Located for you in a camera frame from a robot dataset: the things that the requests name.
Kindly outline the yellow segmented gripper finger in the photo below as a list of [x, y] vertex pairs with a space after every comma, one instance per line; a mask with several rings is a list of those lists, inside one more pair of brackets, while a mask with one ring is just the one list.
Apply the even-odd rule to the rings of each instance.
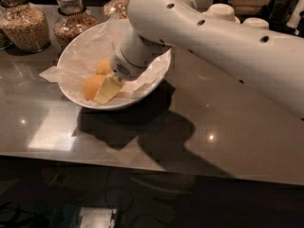
[[98, 104], [110, 102], [123, 88], [124, 80], [111, 73], [104, 78], [101, 86], [97, 90], [94, 101]]

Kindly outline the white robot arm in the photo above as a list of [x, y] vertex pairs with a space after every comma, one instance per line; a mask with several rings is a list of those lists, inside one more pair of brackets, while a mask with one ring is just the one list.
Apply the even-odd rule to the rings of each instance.
[[130, 0], [130, 31], [110, 58], [113, 72], [96, 101], [105, 104], [171, 47], [188, 50], [304, 118], [304, 39], [216, 19], [182, 0]]

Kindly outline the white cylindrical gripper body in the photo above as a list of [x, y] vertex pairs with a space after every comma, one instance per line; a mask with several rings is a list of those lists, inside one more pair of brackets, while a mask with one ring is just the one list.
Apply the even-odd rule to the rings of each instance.
[[145, 67], [135, 66], [128, 62], [121, 49], [116, 47], [110, 57], [110, 67], [123, 80], [137, 80], [145, 71]]

